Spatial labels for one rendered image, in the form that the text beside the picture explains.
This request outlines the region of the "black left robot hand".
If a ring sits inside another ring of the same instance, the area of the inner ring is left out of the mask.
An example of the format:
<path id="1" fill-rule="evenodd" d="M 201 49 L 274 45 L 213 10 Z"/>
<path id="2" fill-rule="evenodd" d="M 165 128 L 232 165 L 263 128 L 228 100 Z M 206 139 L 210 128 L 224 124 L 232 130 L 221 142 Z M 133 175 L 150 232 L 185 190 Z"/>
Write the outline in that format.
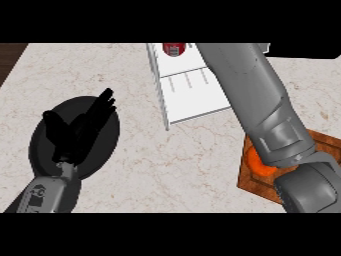
<path id="1" fill-rule="evenodd" d="M 52 161 L 55 163 L 80 165 L 88 158 L 101 130 L 116 112 L 113 89 L 107 88 L 97 98 L 89 110 L 82 113 L 71 123 L 60 114 L 48 110 L 43 112 L 46 137 L 55 145 Z"/>

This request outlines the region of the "brown wooden cutting board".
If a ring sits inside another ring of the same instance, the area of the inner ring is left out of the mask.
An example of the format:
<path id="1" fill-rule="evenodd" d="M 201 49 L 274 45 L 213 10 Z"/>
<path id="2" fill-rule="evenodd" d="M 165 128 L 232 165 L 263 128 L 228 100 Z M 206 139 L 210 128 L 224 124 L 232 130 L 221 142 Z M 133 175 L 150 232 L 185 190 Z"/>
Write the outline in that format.
<path id="1" fill-rule="evenodd" d="M 341 139 L 314 130 L 309 131 L 309 134 L 317 142 L 317 150 L 330 153 L 341 167 Z M 281 203 L 281 199 L 274 188 L 274 181 L 281 175 L 294 171 L 296 166 L 278 168 L 277 172 L 271 176 L 259 176 L 253 173 L 247 164 L 247 153 L 252 147 L 253 143 L 250 137 L 246 137 L 237 186 L 275 203 Z"/>

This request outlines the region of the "orange round fruit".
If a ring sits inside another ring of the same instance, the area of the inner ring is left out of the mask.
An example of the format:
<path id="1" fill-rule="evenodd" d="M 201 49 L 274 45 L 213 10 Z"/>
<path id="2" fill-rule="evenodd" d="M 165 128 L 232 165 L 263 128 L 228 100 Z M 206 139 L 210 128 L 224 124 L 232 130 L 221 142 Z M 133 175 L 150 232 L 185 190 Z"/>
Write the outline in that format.
<path id="1" fill-rule="evenodd" d="M 262 177 L 271 176 L 277 172 L 277 167 L 263 164 L 255 147 L 250 147 L 247 151 L 247 165 L 252 172 Z"/>

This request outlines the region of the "black appliance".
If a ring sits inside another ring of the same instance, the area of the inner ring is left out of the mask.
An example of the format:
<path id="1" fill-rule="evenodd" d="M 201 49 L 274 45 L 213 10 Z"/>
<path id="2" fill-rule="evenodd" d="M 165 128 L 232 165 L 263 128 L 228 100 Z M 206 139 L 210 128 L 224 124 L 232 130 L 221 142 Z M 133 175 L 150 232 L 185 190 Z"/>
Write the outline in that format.
<path id="1" fill-rule="evenodd" d="M 336 59 L 341 55 L 341 43 L 272 43 L 268 57 Z"/>

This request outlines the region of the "dark grey round plate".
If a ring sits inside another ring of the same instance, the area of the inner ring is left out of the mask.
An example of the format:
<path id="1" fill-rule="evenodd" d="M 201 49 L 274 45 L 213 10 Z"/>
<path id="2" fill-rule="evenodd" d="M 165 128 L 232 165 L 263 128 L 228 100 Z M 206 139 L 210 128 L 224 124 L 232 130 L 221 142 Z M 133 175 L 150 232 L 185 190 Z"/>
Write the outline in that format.
<path id="1" fill-rule="evenodd" d="M 82 96 L 64 101 L 54 111 L 60 114 L 64 121 L 70 123 L 76 117 L 89 110 L 95 96 Z M 113 152 L 116 150 L 120 137 L 120 120 L 119 113 L 114 113 L 108 119 L 108 122 L 100 132 L 98 139 L 94 144 L 94 148 L 88 155 L 85 162 L 79 166 L 79 177 L 86 179 L 105 165 Z M 52 161 L 52 155 L 55 152 L 55 146 L 46 138 L 46 125 L 45 121 L 40 121 L 32 136 L 32 142 L 29 147 L 29 159 L 36 176 L 60 176 L 63 171 L 57 167 Z"/>

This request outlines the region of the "red can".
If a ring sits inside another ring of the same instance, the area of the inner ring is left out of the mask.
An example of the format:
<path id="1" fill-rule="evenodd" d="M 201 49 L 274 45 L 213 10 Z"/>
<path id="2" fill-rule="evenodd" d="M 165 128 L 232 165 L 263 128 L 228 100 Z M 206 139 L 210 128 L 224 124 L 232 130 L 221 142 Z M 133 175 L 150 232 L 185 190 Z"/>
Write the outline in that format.
<path id="1" fill-rule="evenodd" d="M 163 51 L 170 57 L 178 57 L 184 54 L 187 49 L 185 43 L 165 43 Z"/>

